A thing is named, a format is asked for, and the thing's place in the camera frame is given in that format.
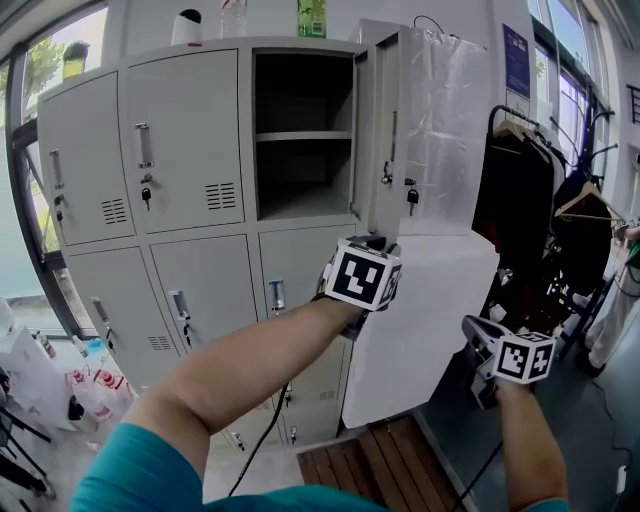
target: forearm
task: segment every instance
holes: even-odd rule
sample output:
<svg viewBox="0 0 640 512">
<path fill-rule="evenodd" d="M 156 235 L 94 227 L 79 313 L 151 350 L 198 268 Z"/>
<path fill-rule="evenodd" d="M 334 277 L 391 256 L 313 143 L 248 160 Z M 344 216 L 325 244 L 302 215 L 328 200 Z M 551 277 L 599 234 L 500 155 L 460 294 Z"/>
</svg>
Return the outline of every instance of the forearm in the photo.
<svg viewBox="0 0 640 512">
<path fill-rule="evenodd" d="M 210 436 L 309 366 L 361 311 L 321 299 L 214 340 L 149 390 L 124 422 L 164 439 L 202 477 Z"/>
<path fill-rule="evenodd" d="M 498 390 L 510 510 L 568 499 L 567 472 L 542 411 L 526 388 Z"/>
<path fill-rule="evenodd" d="M 190 355 L 167 382 L 211 434 L 315 361 L 358 312 L 323 299 L 231 333 Z"/>
</svg>

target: tree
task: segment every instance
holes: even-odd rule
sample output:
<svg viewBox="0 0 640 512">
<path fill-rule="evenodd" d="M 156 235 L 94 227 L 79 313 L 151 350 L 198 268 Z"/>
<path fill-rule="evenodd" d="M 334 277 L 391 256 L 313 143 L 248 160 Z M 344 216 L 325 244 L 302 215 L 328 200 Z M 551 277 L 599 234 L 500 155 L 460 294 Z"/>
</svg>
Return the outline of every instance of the tree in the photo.
<svg viewBox="0 0 640 512">
<path fill-rule="evenodd" d="M 25 105 L 29 103 L 31 96 L 42 91 L 51 80 L 62 63 L 64 50 L 63 44 L 54 43 L 48 38 L 43 39 L 27 52 L 23 87 Z M 0 100 L 3 101 L 7 90 L 7 71 L 5 68 L 0 72 Z"/>
</svg>

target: floor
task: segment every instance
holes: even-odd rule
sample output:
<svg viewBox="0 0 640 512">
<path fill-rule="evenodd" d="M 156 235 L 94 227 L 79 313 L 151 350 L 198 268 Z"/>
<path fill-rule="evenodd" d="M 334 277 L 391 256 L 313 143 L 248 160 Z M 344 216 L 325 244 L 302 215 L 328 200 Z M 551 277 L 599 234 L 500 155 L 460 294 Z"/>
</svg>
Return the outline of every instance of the floor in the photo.
<svg viewBox="0 0 640 512">
<path fill-rule="evenodd" d="M 113 425 L 101 425 L 98 433 L 89 436 L 84 433 L 52 432 L 53 444 L 48 445 L 35 436 L 13 429 L 12 435 L 25 448 L 33 459 L 49 475 L 49 480 L 57 493 L 55 500 L 35 498 L 31 493 L 6 480 L 0 480 L 0 510 L 22 510 L 17 498 L 22 498 L 33 511 L 68 511 L 73 492 L 96 456 L 96 451 L 88 443 L 104 442 Z M 303 485 L 302 474 L 298 467 L 296 453 L 299 450 L 281 450 L 256 455 L 242 483 L 236 491 L 239 494 L 257 494 L 294 485 Z M 228 453 L 209 457 L 204 480 L 204 502 L 226 497 L 235 483 L 246 454 Z M 19 456 L 19 464 L 30 468 Z"/>
<path fill-rule="evenodd" d="M 627 457 L 611 450 L 614 427 L 605 413 L 602 394 L 576 369 L 574 357 L 575 349 L 564 361 L 556 361 L 550 377 L 537 386 L 536 395 L 565 457 L 571 510 L 608 512 L 615 501 L 618 467 L 627 464 Z M 467 392 L 471 361 L 468 349 L 456 354 L 432 399 L 420 409 L 465 485 L 500 440 L 497 411 L 480 411 Z M 598 378 L 618 423 L 617 443 L 631 448 L 636 461 L 640 461 L 638 361 L 640 314 Z M 640 468 L 634 465 L 627 478 L 627 492 L 617 510 L 625 509 L 638 483 Z M 472 495 L 481 511 L 507 510 L 500 457 L 489 466 Z"/>
<path fill-rule="evenodd" d="M 370 425 L 355 439 L 305 451 L 298 460 L 306 485 L 349 492 L 395 512 L 446 512 L 457 504 L 453 485 L 411 415 Z"/>
</svg>

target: cable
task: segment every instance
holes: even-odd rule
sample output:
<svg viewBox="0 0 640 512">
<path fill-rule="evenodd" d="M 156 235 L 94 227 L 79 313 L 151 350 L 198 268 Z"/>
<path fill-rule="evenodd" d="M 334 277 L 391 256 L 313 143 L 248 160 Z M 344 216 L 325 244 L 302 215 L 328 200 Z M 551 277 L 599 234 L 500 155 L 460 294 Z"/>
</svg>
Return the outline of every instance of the cable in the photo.
<svg viewBox="0 0 640 512">
<path fill-rule="evenodd" d="M 269 435 L 269 432 L 271 432 L 271 429 L 273 428 L 273 426 L 276 424 L 276 421 L 278 420 L 278 416 L 280 416 L 280 411 L 282 410 L 282 403 L 284 402 L 284 396 L 287 394 L 288 386 L 289 384 L 286 384 L 282 388 L 282 391 L 280 391 L 280 398 L 278 398 L 278 405 L 276 406 L 276 410 L 273 413 L 273 418 L 271 419 L 271 423 L 269 423 L 269 426 L 262 433 L 262 435 L 260 436 L 260 439 L 258 439 L 258 442 L 256 443 L 256 446 L 254 447 L 254 449 L 251 450 L 251 454 L 249 455 L 247 462 L 245 462 L 244 467 L 242 468 L 242 471 L 240 471 L 240 476 L 238 477 L 238 480 L 236 481 L 235 485 L 231 488 L 227 496 L 231 496 L 235 492 L 235 490 L 238 488 L 238 486 L 240 485 L 240 482 L 242 482 L 242 479 L 244 478 L 245 473 L 247 472 L 247 469 L 249 469 L 249 465 L 251 464 L 251 461 L 256 456 L 256 453 L 260 448 L 260 445 Z"/>
<path fill-rule="evenodd" d="M 500 441 L 498 443 L 498 446 L 496 446 L 493 450 L 493 452 L 491 453 L 491 455 L 489 455 L 489 458 L 487 459 L 487 461 L 484 463 L 484 465 L 480 468 L 480 471 L 478 471 L 478 474 L 473 478 L 473 480 L 471 480 L 471 483 L 467 486 L 467 488 L 464 490 L 464 492 L 460 495 L 460 497 L 458 498 L 458 500 L 456 501 L 456 503 L 453 505 L 453 508 L 449 511 L 449 512 L 455 512 L 455 510 L 462 505 L 462 500 L 464 500 L 467 497 L 467 494 L 469 494 L 471 492 L 471 489 L 473 488 L 474 485 L 476 485 L 476 482 L 478 480 L 480 480 L 480 477 L 484 474 L 484 472 L 487 470 L 487 468 L 489 467 L 489 464 L 491 464 L 491 462 L 493 462 L 493 459 L 496 458 L 496 455 L 498 455 L 498 453 L 500 452 L 500 450 L 502 449 L 502 441 Z"/>
<path fill-rule="evenodd" d="M 429 16 L 425 16 L 424 14 L 418 14 L 418 16 L 413 18 L 413 26 L 414 26 L 414 28 L 418 28 L 416 26 L 416 21 L 418 21 L 420 18 L 424 18 L 426 20 L 432 21 L 433 24 L 440 29 L 440 32 L 444 34 L 444 30 L 442 30 L 442 27 L 440 26 L 440 24 L 436 20 L 434 20 L 433 18 L 430 18 Z"/>
<path fill-rule="evenodd" d="M 611 411 L 609 410 L 609 404 L 607 402 L 607 391 L 595 380 L 592 380 L 591 384 L 593 384 L 596 388 L 598 388 L 602 392 L 604 411 L 607 413 L 607 416 L 609 417 L 609 420 L 611 420 L 611 423 L 613 423 L 613 435 L 611 436 L 611 449 L 614 452 L 625 452 L 629 456 L 629 461 L 627 463 L 627 468 L 626 468 L 626 471 L 628 473 L 629 470 L 633 467 L 633 452 L 626 446 L 616 445 L 616 436 L 618 435 L 618 423 L 616 422 L 615 418 L 613 417 L 613 414 L 611 414 Z"/>
</svg>

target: locker shelf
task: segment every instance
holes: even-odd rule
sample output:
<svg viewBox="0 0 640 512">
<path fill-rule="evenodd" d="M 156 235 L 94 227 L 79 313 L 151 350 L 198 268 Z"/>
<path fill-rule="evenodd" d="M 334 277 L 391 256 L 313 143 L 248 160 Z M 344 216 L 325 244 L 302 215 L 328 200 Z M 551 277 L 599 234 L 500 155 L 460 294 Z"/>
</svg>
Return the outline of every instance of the locker shelf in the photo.
<svg viewBox="0 0 640 512">
<path fill-rule="evenodd" d="M 284 140 L 349 140 L 351 132 L 323 130 L 316 132 L 270 132 L 258 133 L 256 142 L 278 142 Z"/>
<path fill-rule="evenodd" d="M 260 193 L 260 219 L 340 215 L 348 212 L 347 200 L 331 187 L 319 184 L 287 184 Z"/>
</svg>

